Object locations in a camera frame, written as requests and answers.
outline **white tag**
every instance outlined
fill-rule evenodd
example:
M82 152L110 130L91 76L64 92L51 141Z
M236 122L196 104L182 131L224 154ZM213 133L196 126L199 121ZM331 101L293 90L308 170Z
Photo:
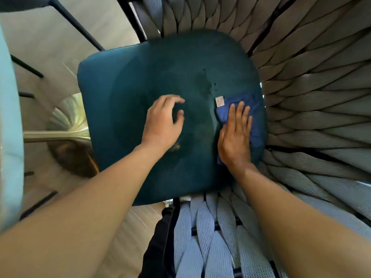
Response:
M222 96L218 96L215 98L216 101L216 107L220 107L224 105L224 98Z

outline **forearm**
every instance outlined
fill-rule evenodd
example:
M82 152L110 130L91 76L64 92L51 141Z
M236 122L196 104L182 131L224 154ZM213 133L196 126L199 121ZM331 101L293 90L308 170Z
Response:
M266 238L295 277L369 277L371 244L254 170L239 180Z
M138 146L56 203L0 237L1 277L90 277L153 165L155 148Z

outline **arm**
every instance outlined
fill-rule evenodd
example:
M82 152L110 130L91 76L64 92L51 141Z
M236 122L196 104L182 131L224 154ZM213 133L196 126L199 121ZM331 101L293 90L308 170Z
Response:
M179 96L162 96L148 110L141 145L84 186L0 236L0 277L91 277L154 164L176 142Z
M260 174L250 161L249 108L231 106L220 158L242 186L290 278L369 277L371 243Z

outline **hand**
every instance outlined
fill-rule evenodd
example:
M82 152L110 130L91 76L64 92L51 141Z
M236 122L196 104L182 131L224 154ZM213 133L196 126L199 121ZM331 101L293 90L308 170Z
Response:
M251 163L250 155L250 132L253 117L248 117L250 107L244 107L244 105L244 102L240 102L235 110L234 104L231 104L228 122L223 125L218 141L220 159L237 181L246 169L256 170Z
M173 123L172 111L175 103L183 103L180 96L168 94L160 96L147 111L142 145L158 148L163 155L177 141L184 122L183 110L178 111L177 120Z

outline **table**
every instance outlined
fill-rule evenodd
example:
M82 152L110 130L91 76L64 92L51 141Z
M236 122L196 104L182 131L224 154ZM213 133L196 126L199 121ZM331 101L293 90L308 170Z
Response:
M16 77L0 25L0 232L19 220L24 149Z

